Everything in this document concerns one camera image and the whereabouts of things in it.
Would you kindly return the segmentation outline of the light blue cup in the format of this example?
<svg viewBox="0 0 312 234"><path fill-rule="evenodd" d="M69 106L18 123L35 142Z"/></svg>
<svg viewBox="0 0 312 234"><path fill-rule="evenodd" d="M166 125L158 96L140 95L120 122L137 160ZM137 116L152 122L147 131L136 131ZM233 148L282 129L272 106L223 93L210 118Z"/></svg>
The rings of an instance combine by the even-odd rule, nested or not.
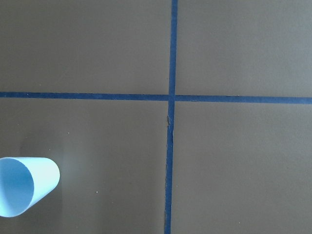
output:
<svg viewBox="0 0 312 234"><path fill-rule="evenodd" d="M45 157L0 159L0 215L16 217L56 188L58 165Z"/></svg>

